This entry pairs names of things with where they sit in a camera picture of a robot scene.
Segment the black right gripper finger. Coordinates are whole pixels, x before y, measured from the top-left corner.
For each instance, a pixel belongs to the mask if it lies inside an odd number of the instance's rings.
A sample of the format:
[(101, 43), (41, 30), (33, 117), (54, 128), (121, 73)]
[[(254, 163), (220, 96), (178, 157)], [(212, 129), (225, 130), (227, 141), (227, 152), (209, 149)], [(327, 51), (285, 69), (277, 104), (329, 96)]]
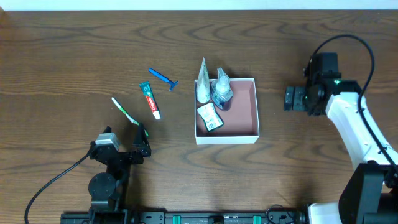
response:
[(294, 101), (293, 110), (295, 111), (307, 111), (307, 106), (305, 105), (305, 87), (296, 86), (294, 90)]
[(284, 95), (284, 111), (289, 111), (292, 109), (294, 102), (294, 91), (294, 86), (288, 86), (286, 88)]

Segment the red green toothpaste tube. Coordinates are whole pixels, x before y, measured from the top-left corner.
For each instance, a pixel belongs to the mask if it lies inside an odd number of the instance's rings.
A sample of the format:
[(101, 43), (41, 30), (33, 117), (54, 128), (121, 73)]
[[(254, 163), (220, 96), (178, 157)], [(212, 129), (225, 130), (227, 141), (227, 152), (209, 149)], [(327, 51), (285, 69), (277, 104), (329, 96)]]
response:
[(156, 120), (159, 120), (161, 118), (161, 115), (160, 115), (160, 111), (157, 106), (157, 103), (155, 101), (154, 94), (152, 92), (150, 83), (148, 81), (146, 81), (146, 82), (140, 83), (139, 86), (140, 86), (149, 106), (150, 106), (150, 109), (152, 111), (154, 118)]

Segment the clear blue soap pump bottle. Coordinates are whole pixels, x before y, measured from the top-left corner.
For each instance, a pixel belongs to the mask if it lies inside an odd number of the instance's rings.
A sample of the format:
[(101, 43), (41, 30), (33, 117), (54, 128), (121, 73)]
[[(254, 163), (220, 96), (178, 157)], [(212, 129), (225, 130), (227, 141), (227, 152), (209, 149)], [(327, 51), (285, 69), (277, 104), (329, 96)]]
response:
[(217, 69), (217, 72), (218, 78), (211, 83), (211, 99), (220, 110), (228, 111), (233, 97), (230, 78), (221, 67)]

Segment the green white labelled packet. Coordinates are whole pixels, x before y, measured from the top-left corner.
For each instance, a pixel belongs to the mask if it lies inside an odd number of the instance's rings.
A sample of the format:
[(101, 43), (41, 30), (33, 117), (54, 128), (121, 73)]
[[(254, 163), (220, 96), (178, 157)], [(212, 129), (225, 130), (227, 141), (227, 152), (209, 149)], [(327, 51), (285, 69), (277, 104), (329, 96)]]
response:
[(197, 112), (203, 120), (208, 132), (214, 131), (224, 125), (223, 120), (216, 112), (215, 106), (212, 102), (199, 107)]

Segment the white squeeze tube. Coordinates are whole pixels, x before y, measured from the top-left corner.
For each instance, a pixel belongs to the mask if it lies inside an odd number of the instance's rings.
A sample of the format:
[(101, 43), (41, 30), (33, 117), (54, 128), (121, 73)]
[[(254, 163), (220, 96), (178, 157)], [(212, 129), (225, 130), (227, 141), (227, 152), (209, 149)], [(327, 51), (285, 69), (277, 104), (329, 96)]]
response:
[(205, 58), (203, 58), (196, 85), (196, 99), (199, 103), (207, 103), (211, 98), (210, 80)]

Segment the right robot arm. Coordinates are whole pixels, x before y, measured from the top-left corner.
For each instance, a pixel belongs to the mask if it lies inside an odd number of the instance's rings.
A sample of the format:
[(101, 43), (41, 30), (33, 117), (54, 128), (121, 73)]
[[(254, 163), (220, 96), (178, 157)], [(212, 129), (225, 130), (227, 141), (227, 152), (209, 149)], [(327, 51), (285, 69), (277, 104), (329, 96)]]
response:
[(305, 86), (289, 86), (284, 110), (325, 115), (338, 130), (354, 173), (336, 202), (308, 206), (307, 223), (397, 223), (397, 152), (373, 120), (361, 87), (344, 80), (336, 53), (312, 55)]

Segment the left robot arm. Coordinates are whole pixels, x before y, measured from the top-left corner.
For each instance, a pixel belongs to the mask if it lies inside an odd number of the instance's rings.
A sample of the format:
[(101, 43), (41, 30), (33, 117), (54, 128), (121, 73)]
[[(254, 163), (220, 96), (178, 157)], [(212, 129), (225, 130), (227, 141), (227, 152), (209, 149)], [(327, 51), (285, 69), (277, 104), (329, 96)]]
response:
[(106, 172), (96, 174), (88, 184), (91, 195), (89, 223), (134, 223), (138, 218), (124, 207), (131, 166), (142, 164), (152, 154), (143, 124), (134, 137), (133, 149), (120, 152), (117, 136), (108, 126), (90, 143), (88, 156), (104, 165)]

